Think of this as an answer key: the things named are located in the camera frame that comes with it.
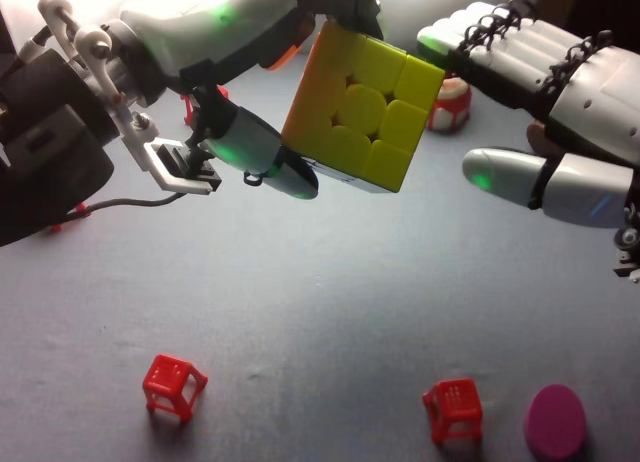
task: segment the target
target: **cube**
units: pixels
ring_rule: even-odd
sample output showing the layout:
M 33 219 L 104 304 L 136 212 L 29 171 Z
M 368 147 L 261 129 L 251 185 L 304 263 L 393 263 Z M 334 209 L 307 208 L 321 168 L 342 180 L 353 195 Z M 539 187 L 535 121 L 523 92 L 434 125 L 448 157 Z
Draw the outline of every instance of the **cube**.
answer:
M 443 79 L 427 62 L 327 21 L 283 144 L 321 173 L 369 192 L 398 192 Z

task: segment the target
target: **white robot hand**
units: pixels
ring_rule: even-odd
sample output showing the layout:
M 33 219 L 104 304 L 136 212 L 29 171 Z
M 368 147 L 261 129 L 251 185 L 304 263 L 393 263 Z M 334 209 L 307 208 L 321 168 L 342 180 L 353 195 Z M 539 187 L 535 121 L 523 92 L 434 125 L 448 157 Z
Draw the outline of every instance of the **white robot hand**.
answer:
M 609 32 L 581 40 L 537 20 L 524 0 L 471 4 L 423 29 L 418 46 L 496 101 L 526 109 L 566 152 L 475 149 L 463 162 L 467 179 L 573 224 L 628 223 L 640 166 L 640 56 L 611 46 Z

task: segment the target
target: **yellow cube face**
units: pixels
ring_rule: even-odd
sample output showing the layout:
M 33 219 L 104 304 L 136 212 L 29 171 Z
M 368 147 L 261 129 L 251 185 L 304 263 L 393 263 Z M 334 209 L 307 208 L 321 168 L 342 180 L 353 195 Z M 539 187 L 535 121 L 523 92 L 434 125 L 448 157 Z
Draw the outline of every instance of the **yellow cube face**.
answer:
M 398 192 L 444 72 L 326 22 L 282 130 L 316 169 L 372 192 Z

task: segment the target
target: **gray table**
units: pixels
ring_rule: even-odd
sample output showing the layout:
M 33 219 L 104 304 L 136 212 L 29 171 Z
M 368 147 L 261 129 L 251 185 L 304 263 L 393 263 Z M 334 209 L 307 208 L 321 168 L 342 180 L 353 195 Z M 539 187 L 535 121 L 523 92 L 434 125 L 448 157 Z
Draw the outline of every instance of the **gray table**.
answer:
M 232 98 L 275 127 L 302 70 L 252 71 Z M 186 138 L 183 106 L 150 111 Z M 612 234 L 480 193 L 460 174 L 477 146 L 524 148 L 529 117 L 480 94 L 455 137 L 427 135 L 397 195 L 321 178 L 313 202 L 220 169 L 210 197 L 113 208 L 0 250 L 0 459 L 449 460 L 421 394 L 470 376 L 484 455 L 531 461 L 526 408 L 566 383 L 594 461 L 640 453 L 639 292 L 611 272 Z M 163 194 L 119 142 L 95 200 Z M 209 374 L 184 430 L 150 418 L 142 379 L 161 352 Z

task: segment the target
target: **purple disc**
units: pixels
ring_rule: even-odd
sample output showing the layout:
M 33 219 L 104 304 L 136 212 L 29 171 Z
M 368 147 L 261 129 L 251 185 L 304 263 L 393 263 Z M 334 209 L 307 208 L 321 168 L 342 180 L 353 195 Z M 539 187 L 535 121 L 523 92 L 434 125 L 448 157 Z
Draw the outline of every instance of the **purple disc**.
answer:
M 539 461 L 575 458 L 587 437 L 587 419 L 578 396 L 564 385 L 542 389 L 527 412 L 524 436 Z

